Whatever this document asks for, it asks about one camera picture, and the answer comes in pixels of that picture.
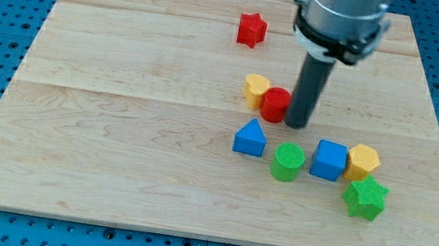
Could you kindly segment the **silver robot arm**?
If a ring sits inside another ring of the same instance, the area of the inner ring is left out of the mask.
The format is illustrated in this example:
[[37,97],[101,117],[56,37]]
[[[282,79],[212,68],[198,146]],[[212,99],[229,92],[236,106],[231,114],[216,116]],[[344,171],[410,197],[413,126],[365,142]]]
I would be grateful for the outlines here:
[[305,60],[284,115],[290,128],[303,129],[337,61],[353,66],[378,47],[389,26],[392,0],[294,0],[294,36]]

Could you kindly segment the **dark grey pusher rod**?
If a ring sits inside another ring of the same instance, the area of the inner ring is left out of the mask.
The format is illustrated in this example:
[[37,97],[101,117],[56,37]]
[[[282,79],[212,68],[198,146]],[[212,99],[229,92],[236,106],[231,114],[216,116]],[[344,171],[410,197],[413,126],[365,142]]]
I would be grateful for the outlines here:
[[290,128],[303,129],[307,126],[334,65],[335,59],[323,61],[306,54],[291,102],[285,111],[284,121]]

